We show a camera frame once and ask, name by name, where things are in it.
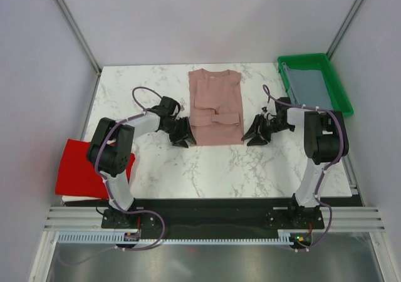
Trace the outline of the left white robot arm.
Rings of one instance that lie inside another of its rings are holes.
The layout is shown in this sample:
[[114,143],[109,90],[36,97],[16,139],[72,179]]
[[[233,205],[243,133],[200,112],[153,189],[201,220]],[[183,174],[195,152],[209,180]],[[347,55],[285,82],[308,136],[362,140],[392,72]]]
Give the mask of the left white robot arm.
[[135,198],[127,177],[136,138],[163,131],[175,147],[187,148],[189,144],[196,144],[189,118],[178,118],[179,112],[179,103],[163,96],[158,105],[146,108],[141,114],[119,122],[106,117],[98,122],[86,159],[102,178],[108,194],[108,209],[103,213],[102,228],[128,229],[137,222],[137,212],[132,209]]

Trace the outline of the pink t shirt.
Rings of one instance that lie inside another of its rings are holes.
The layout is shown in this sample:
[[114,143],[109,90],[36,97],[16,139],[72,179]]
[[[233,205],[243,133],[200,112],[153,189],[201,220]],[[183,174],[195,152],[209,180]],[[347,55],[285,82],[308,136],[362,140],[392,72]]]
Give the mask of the pink t shirt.
[[241,78],[232,70],[189,72],[189,121],[198,146],[243,143]]

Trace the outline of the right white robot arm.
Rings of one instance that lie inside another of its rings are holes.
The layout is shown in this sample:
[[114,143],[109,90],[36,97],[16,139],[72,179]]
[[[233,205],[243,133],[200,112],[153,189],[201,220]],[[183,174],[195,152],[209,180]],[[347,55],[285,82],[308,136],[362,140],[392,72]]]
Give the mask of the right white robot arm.
[[288,97],[275,99],[274,115],[264,107],[254,117],[242,137],[248,146],[267,145],[274,133],[303,128],[303,147],[308,158],[305,173],[297,191],[284,209],[270,209],[268,224],[277,229],[324,228],[320,208],[321,191],[331,166],[339,163],[349,151],[344,118],[339,111],[319,111],[291,104]]

